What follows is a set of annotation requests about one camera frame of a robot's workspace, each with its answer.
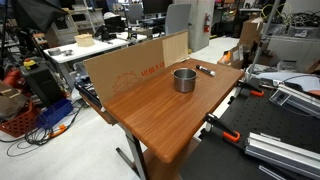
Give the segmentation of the black perforated breadboard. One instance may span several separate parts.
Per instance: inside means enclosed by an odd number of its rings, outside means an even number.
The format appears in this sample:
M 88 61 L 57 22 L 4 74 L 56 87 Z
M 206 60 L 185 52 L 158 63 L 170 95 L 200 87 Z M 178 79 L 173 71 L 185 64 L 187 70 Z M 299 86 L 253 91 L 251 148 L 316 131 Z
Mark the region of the black perforated breadboard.
M 253 78 L 209 128 L 180 170 L 182 180 L 320 180 L 320 118 L 285 83 L 263 87 Z

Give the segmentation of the blue plastic bin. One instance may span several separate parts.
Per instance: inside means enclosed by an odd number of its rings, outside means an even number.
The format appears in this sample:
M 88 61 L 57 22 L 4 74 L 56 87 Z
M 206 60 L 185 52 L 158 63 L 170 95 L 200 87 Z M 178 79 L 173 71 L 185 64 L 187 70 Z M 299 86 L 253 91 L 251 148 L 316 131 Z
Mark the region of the blue plastic bin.
M 37 117 L 36 126 L 43 129 L 50 129 L 73 110 L 71 101 L 60 99 Z

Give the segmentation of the red fire extinguisher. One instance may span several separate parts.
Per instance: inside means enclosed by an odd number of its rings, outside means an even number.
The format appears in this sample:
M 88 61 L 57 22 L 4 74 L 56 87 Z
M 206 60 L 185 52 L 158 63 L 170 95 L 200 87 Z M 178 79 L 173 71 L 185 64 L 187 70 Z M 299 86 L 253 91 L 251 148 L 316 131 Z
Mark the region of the red fire extinguisher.
M 205 14 L 205 23 L 204 23 L 204 32 L 209 32 L 210 31 L 210 22 L 211 22 L 211 16 L 209 13 Z

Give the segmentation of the black orange clamp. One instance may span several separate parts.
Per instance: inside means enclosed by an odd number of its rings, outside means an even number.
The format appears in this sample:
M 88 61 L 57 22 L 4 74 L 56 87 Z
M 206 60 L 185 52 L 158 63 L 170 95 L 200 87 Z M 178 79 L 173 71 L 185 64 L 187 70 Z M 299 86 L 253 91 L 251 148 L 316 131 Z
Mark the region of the black orange clamp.
M 256 88 L 255 86 L 247 83 L 247 82 L 244 82 L 244 81 L 238 81 L 237 82 L 237 86 L 240 87 L 240 88 L 244 88 L 244 89 L 247 89 L 250 91 L 250 93 L 254 96 L 257 96 L 257 97 L 262 97 L 264 95 L 264 92 L 258 88 Z
M 222 120 L 220 120 L 217 116 L 206 113 L 203 120 L 216 128 L 223 131 L 223 137 L 232 141 L 232 142 L 238 142 L 240 139 L 240 133 L 231 129 L 226 123 L 224 123 Z

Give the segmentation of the grey office chair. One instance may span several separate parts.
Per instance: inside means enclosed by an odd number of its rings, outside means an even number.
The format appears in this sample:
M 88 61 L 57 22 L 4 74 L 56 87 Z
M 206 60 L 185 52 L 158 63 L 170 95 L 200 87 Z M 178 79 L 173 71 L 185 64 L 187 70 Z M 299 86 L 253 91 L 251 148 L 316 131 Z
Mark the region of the grey office chair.
M 190 4 L 171 4 L 165 19 L 165 34 L 173 34 L 188 29 Z

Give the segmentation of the brown cardboard panel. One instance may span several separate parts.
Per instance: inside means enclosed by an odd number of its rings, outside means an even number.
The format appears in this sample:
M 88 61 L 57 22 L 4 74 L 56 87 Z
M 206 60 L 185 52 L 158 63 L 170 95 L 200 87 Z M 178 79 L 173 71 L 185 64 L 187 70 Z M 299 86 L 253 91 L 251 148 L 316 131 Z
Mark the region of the brown cardboard panel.
M 180 31 L 84 61 L 101 103 L 188 57 L 188 31 Z

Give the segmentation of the silver aluminium extrusion rail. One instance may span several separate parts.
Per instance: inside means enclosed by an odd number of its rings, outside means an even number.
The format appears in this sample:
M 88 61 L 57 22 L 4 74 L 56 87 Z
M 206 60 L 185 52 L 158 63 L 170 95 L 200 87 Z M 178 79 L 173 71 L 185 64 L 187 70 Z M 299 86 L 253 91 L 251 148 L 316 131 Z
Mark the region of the silver aluminium extrusion rail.
M 245 153 L 314 180 L 320 180 L 320 154 L 256 133 L 249 133 Z

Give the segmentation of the white side table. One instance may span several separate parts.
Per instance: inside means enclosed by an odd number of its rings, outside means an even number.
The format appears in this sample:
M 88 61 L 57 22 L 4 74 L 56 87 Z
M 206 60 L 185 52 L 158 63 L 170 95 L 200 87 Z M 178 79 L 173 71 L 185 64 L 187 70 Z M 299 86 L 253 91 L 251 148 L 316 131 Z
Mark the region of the white side table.
M 74 79 L 69 75 L 69 71 L 66 69 L 65 63 L 83 59 L 85 57 L 97 53 L 111 51 L 116 48 L 127 47 L 130 44 L 130 41 L 127 39 L 127 36 L 127 32 L 120 32 L 116 34 L 115 39 L 108 40 L 107 42 L 94 40 L 94 44 L 89 47 L 79 47 L 76 43 L 59 46 L 59 49 L 61 51 L 72 51 L 72 54 L 68 56 L 63 54 L 51 56 L 49 54 L 49 49 L 46 49 L 44 53 L 55 62 L 55 64 L 58 66 L 58 70 L 61 76 L 65 79 L 70 89 L 73 89 Z

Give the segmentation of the black orange clamp far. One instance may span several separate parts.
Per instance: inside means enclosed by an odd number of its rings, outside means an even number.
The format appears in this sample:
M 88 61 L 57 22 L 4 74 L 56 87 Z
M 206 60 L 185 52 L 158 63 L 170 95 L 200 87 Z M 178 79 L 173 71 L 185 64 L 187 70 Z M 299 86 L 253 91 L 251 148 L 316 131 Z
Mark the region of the black orange clamp far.
M 258 88 L 256 88 L 255 86 L 247 83 L 247 82 L 244 82 L 244 81 L 238 81 L 237 82 L 237 86 L 240 87 L 240 88 L 244 88 L 244 89 L 247 89 L 250 91 L 250 93 L 254 96 L 257 96 L 257 97 L 262 97 L 264 95 L 264 92 Z

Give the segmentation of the red plastic crate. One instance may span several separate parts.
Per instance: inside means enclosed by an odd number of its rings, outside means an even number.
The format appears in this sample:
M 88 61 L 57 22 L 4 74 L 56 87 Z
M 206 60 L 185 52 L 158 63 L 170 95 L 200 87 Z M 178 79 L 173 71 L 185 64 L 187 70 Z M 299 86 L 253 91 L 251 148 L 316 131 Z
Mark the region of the red plastic crate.
M 12 137 L 20 137 L 36 127 L 38 114 L 39 110 L 29 100 L 18 116 L 0 124 L 0 130 Z

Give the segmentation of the black orange clamp near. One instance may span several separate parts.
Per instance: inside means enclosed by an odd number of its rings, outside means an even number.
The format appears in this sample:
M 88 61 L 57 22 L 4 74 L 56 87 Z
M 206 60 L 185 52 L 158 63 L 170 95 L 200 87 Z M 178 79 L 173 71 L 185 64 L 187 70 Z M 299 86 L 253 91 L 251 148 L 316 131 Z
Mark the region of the black orange clamp near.
M 203 120 L 216 128 L 223 131 L 223 137 L 232 141 L 232 142 L 238 142 L 240 139 L 240 133 L 231 129 L 226 123 L 224 123 L 222 120 L 220 120 L 217 116 L 206 113 Z

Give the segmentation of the stainless steel pot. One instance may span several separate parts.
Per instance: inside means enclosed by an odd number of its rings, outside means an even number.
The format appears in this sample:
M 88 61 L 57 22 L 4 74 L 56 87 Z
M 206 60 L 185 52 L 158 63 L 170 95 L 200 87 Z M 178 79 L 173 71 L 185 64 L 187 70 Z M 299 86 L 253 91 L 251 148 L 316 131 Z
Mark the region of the stainless steel pot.
M 194 90 L 197 73 L 193 69 L 180 68 L 173 71 L 174 89 L 181 93 Z

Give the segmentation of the black and white marker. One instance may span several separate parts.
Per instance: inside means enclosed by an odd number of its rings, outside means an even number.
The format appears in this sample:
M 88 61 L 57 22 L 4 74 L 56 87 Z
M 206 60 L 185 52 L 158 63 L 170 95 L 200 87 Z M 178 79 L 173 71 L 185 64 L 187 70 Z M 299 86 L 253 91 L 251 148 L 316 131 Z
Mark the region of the black and white marker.
M 199 69 L 200 71 L 212 76 L 212 77 L 215 76 L 215 72 L 214 71 L 212 71 L 212 70 L 210 70 L 208 68 L 205 68 L 205 67 L 203 67 L 201 65 L 196 65 L 196 68 Z

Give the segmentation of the small wooden box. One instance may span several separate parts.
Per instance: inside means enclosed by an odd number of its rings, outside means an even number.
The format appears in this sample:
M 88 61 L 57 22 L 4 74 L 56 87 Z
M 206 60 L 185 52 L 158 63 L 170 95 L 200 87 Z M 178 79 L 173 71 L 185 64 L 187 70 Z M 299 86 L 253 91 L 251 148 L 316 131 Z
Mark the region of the small wooden box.
M 89 47 L 94 44 L 91 34 L 81 34 L 75 36 L 76 43 L 79 47 Z

